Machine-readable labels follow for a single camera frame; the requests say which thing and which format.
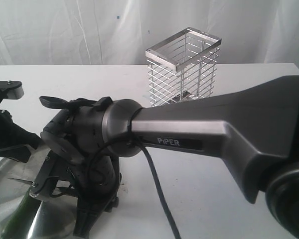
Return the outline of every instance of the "metal wire rack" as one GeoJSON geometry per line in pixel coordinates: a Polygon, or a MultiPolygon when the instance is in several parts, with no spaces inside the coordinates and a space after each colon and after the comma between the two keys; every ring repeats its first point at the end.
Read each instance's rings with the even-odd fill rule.
{"type": "Polygon", "coordinates": [[[153,107],[212,94],[221,38],[188,27],[146,50],[153,107]]]}

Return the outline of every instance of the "robotic arm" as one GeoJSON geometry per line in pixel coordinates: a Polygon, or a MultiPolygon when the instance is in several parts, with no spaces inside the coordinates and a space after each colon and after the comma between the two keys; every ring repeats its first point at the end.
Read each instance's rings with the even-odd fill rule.
{"type": "Polygon", "coordinates": [[[41,97],[59,113],[41,133],[51,148],[31,188],[51,197],[58,180],[78,197],[74,234],[86,237],[103,211],[118,205],[119,157],[144,146],[221,158],[245,198],[266,192],[276,220],[299,238],[299,76],[245,91],[143,109],[133,100],[67,102],[41,97]]]}

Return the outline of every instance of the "white table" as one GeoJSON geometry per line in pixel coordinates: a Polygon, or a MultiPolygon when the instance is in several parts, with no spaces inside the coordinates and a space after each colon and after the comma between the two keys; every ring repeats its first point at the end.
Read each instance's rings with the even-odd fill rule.
{"type": "MultiPolygon", "coordinates": [[[[299,75],[294,64],[218,65],[214,95],[243,90],[282,75],[299,75]]],[[[131,98],[148,100],[147,67],[126,66],[0,66],[0,81],[22,81],[25,95],[4,101],[15,123],[39,134],[57,113],[44,108],[38,97],[67,100],[131,98]]],[[[249,204],[224,163],[217,158],[149,150],[165,197],[183,239],[291,239],[267,210],[264,194],[249,204]]],[[[121,160],[123,185],[120,205],[103,213],[91,239],[172,239],[145,157],[121,160]]]]}

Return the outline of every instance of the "green object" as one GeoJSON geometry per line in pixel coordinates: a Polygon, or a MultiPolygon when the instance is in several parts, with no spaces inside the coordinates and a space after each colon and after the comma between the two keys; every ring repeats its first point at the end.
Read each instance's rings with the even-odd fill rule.
{"type": "Polygon", "coordinates": [[[41,201],[29,195],[27,190],[19,207],[8,220],[1,233],[1,239],[26,239],[41,201]]]}

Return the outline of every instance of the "white curtain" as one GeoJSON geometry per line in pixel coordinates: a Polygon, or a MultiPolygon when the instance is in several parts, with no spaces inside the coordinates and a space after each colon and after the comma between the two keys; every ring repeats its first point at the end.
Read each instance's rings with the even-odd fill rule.
{"type": "Polygon", "coordinates": [[[145,64],[188,26],[223,39],[218,63],[299,67],[299,0],[0,0],[0,64],[145,64]]]}

